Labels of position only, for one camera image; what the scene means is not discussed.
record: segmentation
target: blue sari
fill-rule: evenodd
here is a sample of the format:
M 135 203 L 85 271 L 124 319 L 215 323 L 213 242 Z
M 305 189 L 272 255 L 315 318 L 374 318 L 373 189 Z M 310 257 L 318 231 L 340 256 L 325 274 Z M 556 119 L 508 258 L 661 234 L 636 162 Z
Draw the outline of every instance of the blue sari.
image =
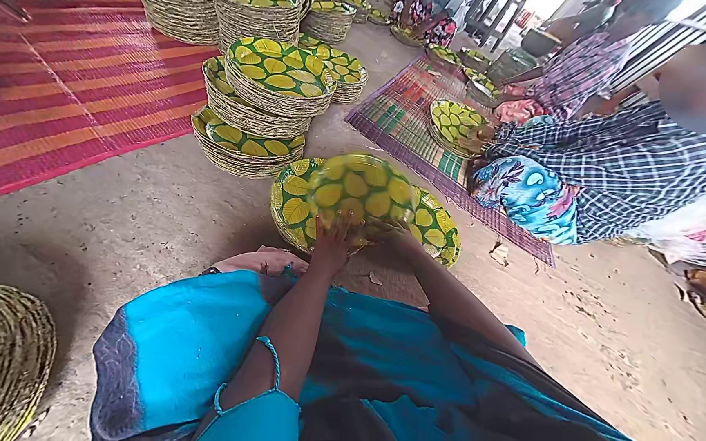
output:
M 480 334 L 340 287 L 328 292 L 294 403 L 279 390 L 277 352 L 258 335 L 294 282 L 287 270 L 217 272 L 122 306 L 94 345 L 92 439 L 190 439 L 201 424 L 201 441 L 627 439 L 542 370 Z M 272 350 L 277 382 L 222 410 L 219 391 L 253 344 Z M 201 423 L 211 409 L 212 423 Z

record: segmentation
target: purple woven mat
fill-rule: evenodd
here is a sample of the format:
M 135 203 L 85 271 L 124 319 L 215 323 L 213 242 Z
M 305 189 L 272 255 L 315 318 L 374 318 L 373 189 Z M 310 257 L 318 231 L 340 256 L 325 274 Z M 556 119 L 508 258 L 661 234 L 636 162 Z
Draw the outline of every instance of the purple woven mat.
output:
M 432 72 L 440 71 L 442 77 Z M 429 180 L 448 199 L 502 237 L 554 267 L 552 245 L 535 238 L 495 209 L 483 208 L 464 187 L 466 163 L 445 152 L 429 137 L 429 106 L 437 99 L 464 102 L 491 114 L 465 94 L 461 71 L 443 71 L 426 55 L 418 57 L 345 119 L 364 136 Z

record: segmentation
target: floral cloth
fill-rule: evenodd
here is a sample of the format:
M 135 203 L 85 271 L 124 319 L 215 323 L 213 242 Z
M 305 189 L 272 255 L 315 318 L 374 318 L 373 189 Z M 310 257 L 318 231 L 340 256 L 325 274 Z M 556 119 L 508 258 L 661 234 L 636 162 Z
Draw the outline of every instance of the floral cloth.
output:
M 524 156 L 500 158 L 473 174 L 472 195 L 501 207 L 514 223 L 557 245 L 576 243 L 576 194 L 556 173 Z

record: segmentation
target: plaid shirt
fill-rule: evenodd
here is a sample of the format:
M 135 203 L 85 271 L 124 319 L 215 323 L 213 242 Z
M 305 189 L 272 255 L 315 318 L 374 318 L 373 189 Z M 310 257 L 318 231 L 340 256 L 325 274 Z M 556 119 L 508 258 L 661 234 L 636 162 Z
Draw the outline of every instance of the plaid shirt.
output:
M 491 158 L 526 156 L 582 187 L 578 243 L 619 236 L 706 193 L 706 134 L 672 122 L 660 101 L 608 117 L 507 124 L 497 140 Z
M 608 32 L 581 38 L 544 65 L 541 80 L 528 89 L 547 114 L 571 119 L 590 96 L 609 87 L 628 60 L 634 35 L 606 43 Z

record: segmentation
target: pile of plates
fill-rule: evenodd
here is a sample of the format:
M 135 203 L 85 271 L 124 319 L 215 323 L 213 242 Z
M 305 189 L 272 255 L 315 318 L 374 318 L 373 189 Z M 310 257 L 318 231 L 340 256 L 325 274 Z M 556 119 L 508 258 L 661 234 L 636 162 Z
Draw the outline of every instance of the pile of plates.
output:
M 475 109 L 462 103 L 448 100 L 435 100 L 429 107 L 432 124 L 429 126 L 429 135 L 440 147 L 462 158 L 472 158 L 479 151 L 472 151 L 470 147 L 460 143 L 462 138 L 472 136 L 472 130 L 481 123 L 489 123 L 486 118 Z
M 487 58 L 483 52 L 467 47 L 460 49 L 459 59 L 462 65 L 470 67 L 474 71 L 481 72 L 482 74 L 485 74 L 486 70 L 489 69 L 489 65 L 492 64 L 492 60 Z
M 459 56 L 456 55 L 454 51 L 441 45 L 436 45 L 435 43 L 430 43 L 427 46 L 427 55 L 429 55 L 429 59 L 435 62 L 436 65 L 447 70 L 456 71 L 462 63 Z
M 296 44 L 304 2 L 300 0 L 215 0 L 220 52 L 242 37 L 258 35 Z
M 369 5 L 367 0 L 344 0 L 344 2 L 355 8 L 353 23 L 366 23 L 369 11 L 372 10 L 372 5 Z
M 262 111 L 236 95 L 225 76 L 225 59 L 209 58 L 203 63 L 203 78 L 209 107 L 226 123 L 242 132 L 267 138 L 292 138 L 309 130 L 311 118 L 290 118 Z
M 318 237 L 315 217 L 318 207 L 309 198 L 309 188 L 313 180 L 318 180 L 325 163 L 326 160 L 320 158 L 291 163 L 282 169 L 271 186 L 269 206 L 279 234 L 307 254 L 312 253 Z M 451 215 L 426 189 L 411 185 L 409 193 L 409 205 L 416 209 L 409 222 L 410 232 L 429 255 L 451 267 L 461 251 L 459 231 Z
M 192 115 L 195 138 L 206 157 L 236 176 L 272 177 L 304 155 L 304 135 L 269 139 L 241 132 L 204 106 Z
M 307 17 L 301 20 L 301 31 L 329 45 L 342 43 L 348 37 L 356 9 L 342 2 L 313 2 Z
M 356 102 L 369 79 L 361 61 L 325 44 L 316 46 L 311 52 L 326 63 L 331 76 L 337 81 L 337 90 L 331 95 L 331 101 L 342 104 Z
M 397 41 L 403 45 L 413 47 L 421 47 L 424 45 L 423 37 L 421 37 L 421 39 L 416 39 L 413 35 L 410 34 L 410 30 L 400 29 L 399 26 L 397 26 L 396 24 L 391 25 L 391 35 L 393 35 L 394 38 L 396 38 Z
M 250 105 L 289 118 L 326 111 L 337 83 L 317 56 L 269 38 L 241 38 L 225 54 L 228 84 Z
M 497 90 L 494 83 L 485 75 L 474 71 L 470 67 L 465 67 L 462 71 L 467 79 L 470 80 L 465 85 L 467 95 L 485 107 L 497 106 L 497 96 L 500 95 L 500 90 Z
M 157 31 L 191 45 L 220 41 L 215 0 L 143 0 L 146 20 Z
M 15 439 L 34 417 L 55 351 L 45 304 L 0 285 L 0 441 Z
M 388 13 L 385 13 L 380 9 L 372 9 L 371 11 L 369 11 L 369 16 L 367 17 L 367 20 L 376 25 L 385 26 L 389 23 L 388 15 Z

